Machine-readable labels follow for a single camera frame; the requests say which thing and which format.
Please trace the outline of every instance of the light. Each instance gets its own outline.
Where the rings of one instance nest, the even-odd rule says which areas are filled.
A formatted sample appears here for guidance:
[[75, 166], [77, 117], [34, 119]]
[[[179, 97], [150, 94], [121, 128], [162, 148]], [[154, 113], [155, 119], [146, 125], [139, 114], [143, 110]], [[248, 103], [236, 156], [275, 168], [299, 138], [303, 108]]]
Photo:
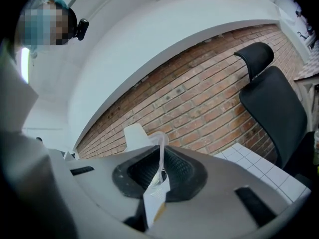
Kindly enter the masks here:
[[27, 48], [23, 48], [21, 51], [21, 75], [22, 75], [22, 78], [27, 83], [29, 83], [28, 66], [29, 66], [29, 50]]

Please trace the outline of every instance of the black slot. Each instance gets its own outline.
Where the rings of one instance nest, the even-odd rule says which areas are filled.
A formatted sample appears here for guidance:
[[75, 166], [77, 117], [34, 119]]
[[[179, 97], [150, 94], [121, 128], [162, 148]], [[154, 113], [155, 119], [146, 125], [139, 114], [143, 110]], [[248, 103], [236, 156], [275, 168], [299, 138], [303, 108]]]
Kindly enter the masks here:
[[73, 176], [75, 176], [75, 175], [79, 175], [81, 173], [87, 173], [87, 172], [90, 172], [93, 170], [94, 170], [94, 168], [92, 166], [85, 166], [85, 167], [81, 167], [81, 168], [72, 169], [72, 170], [70, 170], [70, 172], [72, 173]]
[[262, 227], [276, 217], [273, 211], [250, 188], [239, 188], [235, 190], [235, 193], [258, 226]]

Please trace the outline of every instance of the person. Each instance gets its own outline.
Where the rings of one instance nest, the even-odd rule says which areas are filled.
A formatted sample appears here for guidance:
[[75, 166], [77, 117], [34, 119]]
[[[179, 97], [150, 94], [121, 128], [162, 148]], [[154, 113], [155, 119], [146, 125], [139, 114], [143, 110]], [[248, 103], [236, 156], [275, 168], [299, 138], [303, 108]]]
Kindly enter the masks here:
[[75, 35], [77, 18], [64, 0], [45, 0], [36, 9], [25, 9], [17, 23], [13, 53], [28, 48], [36, 57], [39, 48], [66, 44]]

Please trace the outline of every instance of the chair headrest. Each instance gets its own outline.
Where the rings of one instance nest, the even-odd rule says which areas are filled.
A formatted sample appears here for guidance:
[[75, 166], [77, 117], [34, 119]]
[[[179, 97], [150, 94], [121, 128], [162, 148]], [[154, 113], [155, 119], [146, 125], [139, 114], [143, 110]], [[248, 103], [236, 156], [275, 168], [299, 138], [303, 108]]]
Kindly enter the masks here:
[[274, 52], [266, 43], [256, 42], [234, 52], [234, 55], [241, 57], [248, 69], [250, 81], [266, 69], [274, 60]]

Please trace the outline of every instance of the chair backrest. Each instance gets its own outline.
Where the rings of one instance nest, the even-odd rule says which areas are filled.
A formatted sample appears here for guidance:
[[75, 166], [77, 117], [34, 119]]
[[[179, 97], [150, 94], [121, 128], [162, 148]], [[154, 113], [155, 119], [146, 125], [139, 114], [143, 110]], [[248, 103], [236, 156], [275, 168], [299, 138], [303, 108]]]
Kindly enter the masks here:
[[241, 57], [248, 69], [250, 81], [260, 74], [274, 60], [274, 52], [266, 43], [256, 42], [234, 52], [234, 55]]
[[288, 80], [270, 66], [241, 90], [239, 98], [273, 141], [276, 165], [284, 168], [307, 128], [306, 112]]

